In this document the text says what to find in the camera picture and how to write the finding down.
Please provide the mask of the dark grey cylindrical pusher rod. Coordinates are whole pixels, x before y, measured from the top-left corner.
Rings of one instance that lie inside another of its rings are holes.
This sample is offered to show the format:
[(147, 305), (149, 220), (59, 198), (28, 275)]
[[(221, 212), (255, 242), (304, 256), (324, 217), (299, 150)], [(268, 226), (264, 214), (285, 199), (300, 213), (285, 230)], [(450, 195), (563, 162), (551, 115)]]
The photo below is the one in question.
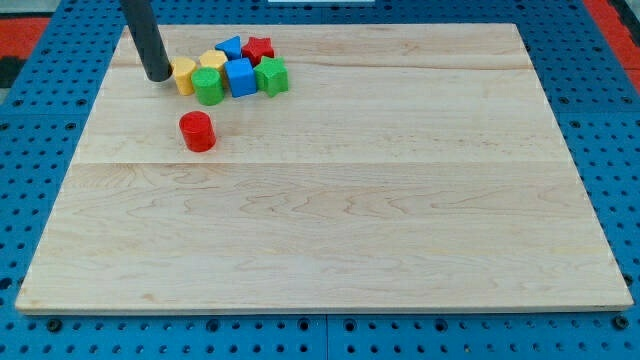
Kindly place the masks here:
[(120, 0), (121, 11), (147, 78), (164, 82), (172, 68), (149, 0)]

